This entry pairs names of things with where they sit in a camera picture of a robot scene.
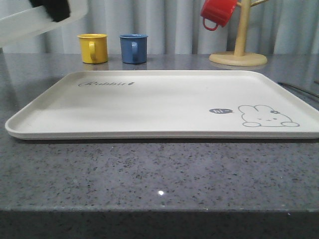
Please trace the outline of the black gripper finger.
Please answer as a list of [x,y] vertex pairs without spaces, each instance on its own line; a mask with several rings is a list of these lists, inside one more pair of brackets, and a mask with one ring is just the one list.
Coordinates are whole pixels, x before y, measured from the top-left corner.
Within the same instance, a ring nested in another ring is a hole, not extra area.
[[29,0],[32,7],[43,6],[54,22],[70,17],[71,10],[68,0]]

